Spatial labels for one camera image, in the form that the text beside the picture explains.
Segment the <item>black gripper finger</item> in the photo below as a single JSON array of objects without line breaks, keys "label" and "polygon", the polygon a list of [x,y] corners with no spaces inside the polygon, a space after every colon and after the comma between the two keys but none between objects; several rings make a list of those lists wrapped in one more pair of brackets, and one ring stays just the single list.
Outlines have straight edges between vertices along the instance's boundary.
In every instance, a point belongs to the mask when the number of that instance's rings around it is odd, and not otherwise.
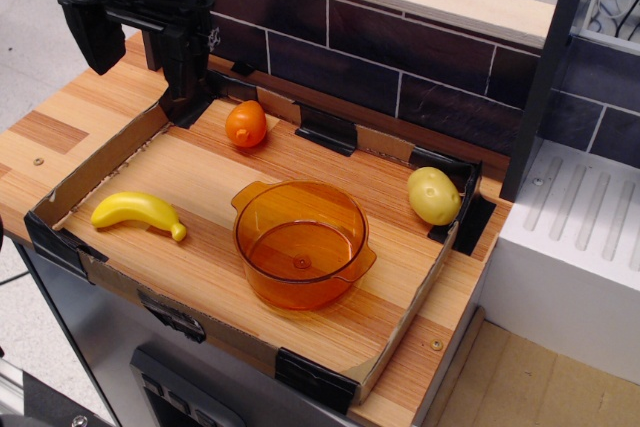
[{"label": "black gripper finger", "polygon": [[187,27],[168,26],[159,36],[159,47],[166,96],[173,102],[192,98],[206,72],[208,38]]},{"label": "black gripper finger", "polygon": [[65,20],[88,66],[104,75],[126,53],[120,23],[110,20],[100,4],[60,1]]}]

